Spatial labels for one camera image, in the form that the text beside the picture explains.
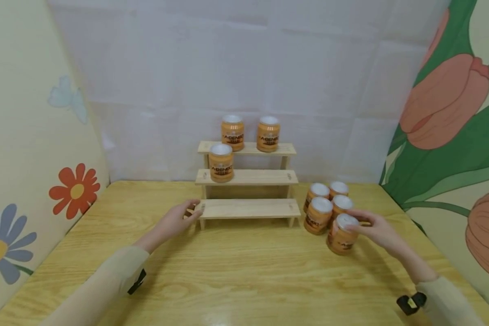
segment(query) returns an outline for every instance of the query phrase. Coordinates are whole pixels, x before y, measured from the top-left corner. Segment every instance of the floral wallpaper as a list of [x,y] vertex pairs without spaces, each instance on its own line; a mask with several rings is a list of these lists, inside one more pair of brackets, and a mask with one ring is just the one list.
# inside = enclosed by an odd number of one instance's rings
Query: floral wallpaper
[[380,184],[489,302],[489,0],[454,0]]
[[0,1],[0,309],[108,182],[47,4]]

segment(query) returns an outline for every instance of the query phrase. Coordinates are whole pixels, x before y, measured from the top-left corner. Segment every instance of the sleeve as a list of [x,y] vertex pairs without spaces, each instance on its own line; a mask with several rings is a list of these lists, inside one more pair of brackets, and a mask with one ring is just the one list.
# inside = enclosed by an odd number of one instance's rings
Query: sleeve
[[134,285],[148,257],[139,247],[118,250],[40,326],[97,325],[111,303]]
[[433,326],[484,326],[465,296],[446,278],[417,284],[427,296],[423,309]]

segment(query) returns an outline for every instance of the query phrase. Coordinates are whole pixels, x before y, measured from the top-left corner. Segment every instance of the shelf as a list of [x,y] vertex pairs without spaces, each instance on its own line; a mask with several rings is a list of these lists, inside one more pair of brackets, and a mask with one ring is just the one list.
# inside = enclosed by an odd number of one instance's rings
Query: shelf
[[204,220],[282,219],[299,217],[295,199],[204,199],[196,210],[204,208]]
[[[197,153],[208,154],[210,147],[214,144],[218,144],[220,141],[201,141],[197,148]],[[258,155],[258,156],[293,156],[297,152],[293,147],[293,144],[285,142],[279,143],[278,150],[272,153],[261,152],[256,148],[255,142],[244,142],[244,148],[238,152],[234,152],[234,155]]]
[[289,186],[299,183],[293,170],[234,169],[234,178],[228,182],[214,182],[210,170],[197,171],[196,185],[202,186]]

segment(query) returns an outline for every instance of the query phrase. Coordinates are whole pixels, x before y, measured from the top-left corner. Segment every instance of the wooden stair shelf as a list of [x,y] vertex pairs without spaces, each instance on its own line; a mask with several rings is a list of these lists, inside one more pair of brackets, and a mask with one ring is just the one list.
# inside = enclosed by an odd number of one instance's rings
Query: wooden stair shelf
[[[301,213],[297,201],[292,197],[292,186],[299,180],[293,170],[289,169],[290,158],[297,154],[290,143],[279,144],[278,150],[272,153],[261,152],[255,142],[245,142],[241,151],[234,155],[256,155],[281,157],[279,169],[234,169],[234,178],[228,182],[214,182],[210,178],[209,151],[217,141],[201,141],[197,153],[203,154],[204,168],[197,171],[196,185],[203,189],[203,199],[196,210],[204,209],[200,217],[201,230],[206,220],[232,219],[288,219],[292,227]],[[211,198],[211,188],[224,186],[279,186],[283,198],[274,199],[216,199]]]

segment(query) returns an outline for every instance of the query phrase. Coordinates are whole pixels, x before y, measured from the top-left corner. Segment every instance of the can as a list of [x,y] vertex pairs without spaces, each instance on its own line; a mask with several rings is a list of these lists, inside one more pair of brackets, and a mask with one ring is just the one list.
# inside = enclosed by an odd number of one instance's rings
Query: can
[[330,196],[330,189],[323,184],[320,183],[314,183],[310,186],[310,189],[308,189],[308,193],[306,195],[306,201],[304,202],[304,207],[302,208],[304,210],[304,213],[307,212],[308,206],[310,206],[310,202],[313,198],[315,197],[324,197],[328,198]]
[[331,212],[331,219],[328,222],[328,229],[331,228],[333,220],[339,216],[339,214],[346,213],[348,209],[353,208],[353,201],[348,196],[336,195],[333,197],[333,212]]
[[349,194],[350,188],[344,182],[334,181],[330,183],[330,200],[337,195],[347,196]]
[[311,234],[323,233],[331,218],[332,209],[333,204],[327,198],[313,198],[304,219],[304,228]]
[[215,144],[210,147],[209,165],[212,181],[230,181],[234,177],[234,153],[230,145]]
[[348,231],[348,225],[359,225],[359,221],[348,214],[340,214],[333,221],[333,226],[326,238],[326,244],[335,254],[349,254],[351,248],[357,240],[359,234],[357,232]]
[[257,149],[261,152],[275,152],[279,145],[279,119],[264,116],[257,127]]
[[221,142],[230,145],[234,152],[245,148],[245,124],[240,116],[228,114],[223,117]]

